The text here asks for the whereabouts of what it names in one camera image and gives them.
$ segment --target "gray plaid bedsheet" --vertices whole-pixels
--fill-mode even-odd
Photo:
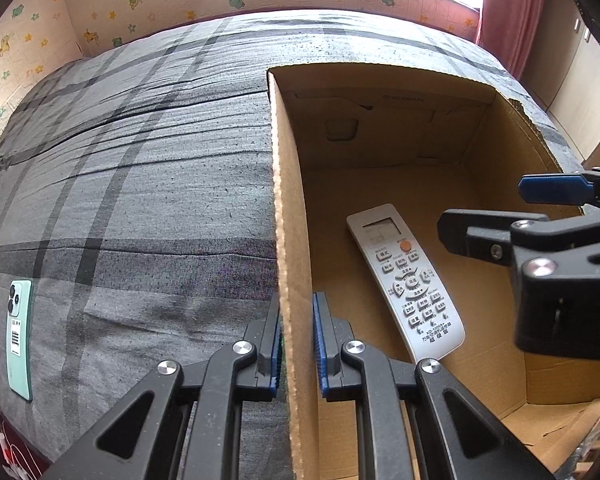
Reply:
[[[283,11],[155,34],[42,80],[0,139],[0,410],[54,460],[164,358],[207,359],[276,288],[269,67],[369,62],[460,75],[522,102],[490,54],[413,23]],[[31,278],[33,401],[8,385],[10,281]],[[245,406],[241,478],[291,479],[285,391]]]

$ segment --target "barcode sticker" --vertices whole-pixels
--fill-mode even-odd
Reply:
[[[20,321],[11,320],[11,353],[20,355]]]

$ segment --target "remote control button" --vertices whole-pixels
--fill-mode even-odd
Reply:
[[[415,300],[416,298],[422,296],[428,289],[429,285],[420,285],[416,288],[411,288],[410,290],[407,290],[406,297],[408,300]]]
[[[394,292],[395,295],[398,296],[398,298],[400,298],[400,296],[404,294],[404,287],[402,286],[402,283],[394,282]]]
[[[404,315],[409,317],[411,314],[415,314],[416,312],[416,306],[413,303],[413,301],[410,301],[409,303],[407,303],[405,305],[405,307],[402,310],[404,312]]]
[[[420,271],[420,279],[423,282],[429,283],[432,278],[433,278],[433,271],[431,269],[422,269]]]
[[[418,285],[420,285],[420,282],[418,281],[418,279],[417,279],[415,276],[409,276],[409,277],[407,278],[407,281],[406,281],[406,282],[404,282],[404,283],[406,283],[406,285],[407,285],[409,288],[413,288],[413,287],[415,287],[415,286],[418,286]]]
[[[417,305],[418,310],[424,310],[429,306],[429,300],[427,298],[421,298],[420,300],[418,300]]]

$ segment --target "mint green phone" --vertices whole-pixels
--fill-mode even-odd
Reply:
[[[9,289],[7,308],[7,375],[11,389],[26,400],[31,400],[31,377],[29,375],[31,300],[31,282],[29,280],[13,280]]]

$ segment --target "white remote control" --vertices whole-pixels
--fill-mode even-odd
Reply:
[[[347,224],[398,324],[414,363],[441,359],[464,341],[464,326],[427,255],[391,204]]]

